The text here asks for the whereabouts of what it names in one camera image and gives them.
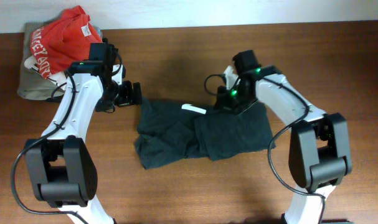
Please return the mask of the dark green t-shirt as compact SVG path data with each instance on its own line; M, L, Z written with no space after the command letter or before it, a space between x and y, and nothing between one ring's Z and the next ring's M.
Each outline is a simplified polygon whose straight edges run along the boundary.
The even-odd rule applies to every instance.
M218 161L270 147L273 134L262 103L238 115L210 106L201 114L182 106L178 101L143 99L135 150L145 169L183 159Z

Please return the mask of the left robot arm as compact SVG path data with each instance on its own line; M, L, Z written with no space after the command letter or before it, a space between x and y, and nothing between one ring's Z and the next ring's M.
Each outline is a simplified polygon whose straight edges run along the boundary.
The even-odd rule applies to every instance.
M26 161L37 200L68 215L74 223L115 223L97 197L97 168L85 140L94 112L141 103L139 83L124 79L122 64L75 62L67 70L65 93L57 112L39 139L26 142Z

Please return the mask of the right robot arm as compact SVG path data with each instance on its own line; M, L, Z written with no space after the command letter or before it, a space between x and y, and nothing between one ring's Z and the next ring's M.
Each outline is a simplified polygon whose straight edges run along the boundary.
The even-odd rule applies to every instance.
M273 65L240 72L228 66L220 77L225 83L224 95L235 102L230 111L242 111L244 105L259 101L285 125L273 140L290 132L288 166L294 187L280 177L272 162L272 150L267 150L273 175L293 192L290 206L281 216L282 223L323 223L327 198L352 172L344 116L328 114L312 104Z

